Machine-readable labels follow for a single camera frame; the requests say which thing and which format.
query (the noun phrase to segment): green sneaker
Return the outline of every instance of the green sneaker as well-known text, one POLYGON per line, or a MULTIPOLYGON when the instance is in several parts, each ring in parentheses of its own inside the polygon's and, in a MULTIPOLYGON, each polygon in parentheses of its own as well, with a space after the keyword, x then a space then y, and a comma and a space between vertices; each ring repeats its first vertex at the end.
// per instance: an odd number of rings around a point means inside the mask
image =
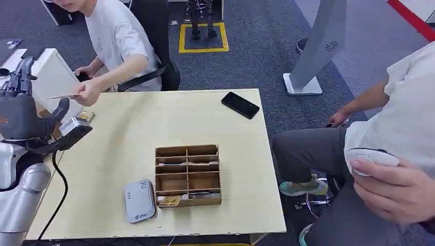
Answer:
POLYGON ((302 229, 301 233, 299 234, 299 244, 301 246, 307 246, 307 243, 305 242, 305 235, 308 234, 308 232, 310 231, 310 228, 313 224, 314 223, 307 225, 305 228, 302 229))
POLYGON ((280 192, 286 196, 300 196, 304 194, 311 194, 315 196, 324 196, 328 193, 328 184, 318 180, 317 175, 311 175, 311 181, 304 184, 283 182, 280 184, 280 192))

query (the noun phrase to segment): red floor stripe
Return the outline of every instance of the red floor stripe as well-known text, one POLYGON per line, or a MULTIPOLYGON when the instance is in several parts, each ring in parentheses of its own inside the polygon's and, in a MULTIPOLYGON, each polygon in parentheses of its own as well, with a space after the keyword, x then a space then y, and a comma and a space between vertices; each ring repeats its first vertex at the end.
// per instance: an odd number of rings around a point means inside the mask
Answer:
POLYGON ((419 33, 421 33, 429 42, 435 41, 435 31, 432 30, 423 20, 411 12, 399 0, 388 0, 392 6, 407 22, 409 22, 419 33))

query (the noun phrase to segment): white t-shirt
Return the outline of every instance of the white t-shirt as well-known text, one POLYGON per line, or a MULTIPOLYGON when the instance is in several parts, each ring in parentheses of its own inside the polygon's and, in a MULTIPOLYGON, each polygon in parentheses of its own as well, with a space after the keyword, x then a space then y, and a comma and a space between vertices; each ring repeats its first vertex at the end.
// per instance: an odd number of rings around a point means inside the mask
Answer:
POLYGON ((387 72, 389 102, 368 121, 348 128, 344 150, 383 149, 435 178, 435 42, 387 72))
MULTIPOLYGON (((86 17, 89 35, 98 58, 109 71, 130 55, 148 58, 147 68, 129 78, 133 79, 157 69, 156 55, 144 28, 119 0, 98 0, 90 17, 86 17)), ((159 91, 160 77, 131 88, 132 91, 159 91)))

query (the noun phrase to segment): black chair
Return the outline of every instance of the black chair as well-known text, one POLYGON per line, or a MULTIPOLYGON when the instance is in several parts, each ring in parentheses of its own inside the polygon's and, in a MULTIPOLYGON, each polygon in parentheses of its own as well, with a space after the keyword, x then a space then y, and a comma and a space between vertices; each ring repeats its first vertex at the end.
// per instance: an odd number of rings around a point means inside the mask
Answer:
POLYGON ((307 206, 308 210, 312 214, 312 216, 315 219, 318 219, 318 216, 315 214, 311 206, 314 205, 328 205, 330 206, 332 204, 332 201, 334 200, 334 197, 337 196, 341 188, 344 186, 346 181, 340 177, 327 175, 326 178, 319 178, 321 181, 325 181, 328 183, 329 189, 331 191, 331 194, 326 194, 324 200, 316 200, 316 201, 310 201, 309 195, 305 195, 305 201, 304 202, 297 202, 294 205, 294 208, 297 210, 302 209, 303 206, 307 206))
POLYGON ((176 91, 180 87, 180 72, 169 56, 168 0, 133 0, 130 10, 144 27, 148 39, 159 57, 159 68, 141 77, 122 83, 118 91, 124 92, 158 76, 162 77, 162 91, 176 91))

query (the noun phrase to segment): white game controller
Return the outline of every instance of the white game controller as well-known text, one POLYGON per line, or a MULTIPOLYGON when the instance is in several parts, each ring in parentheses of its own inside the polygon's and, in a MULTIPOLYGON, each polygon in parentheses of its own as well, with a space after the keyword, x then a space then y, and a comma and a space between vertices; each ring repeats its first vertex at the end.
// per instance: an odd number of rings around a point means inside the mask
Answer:
MULTIPOLYGON (((397 167, 397 165, 399 165, 399 159, 397 159, 395 156, 383 150, 355 148, 346 151, 345 155, 348 161, 352 161, 352 160, 368 161, 368 162, 373 162, 380 165, 391 166, 391 167, 397 167)), ((370 175, 359 172, 355 169, 354 171, 361 176, 370 177, 370 175)))

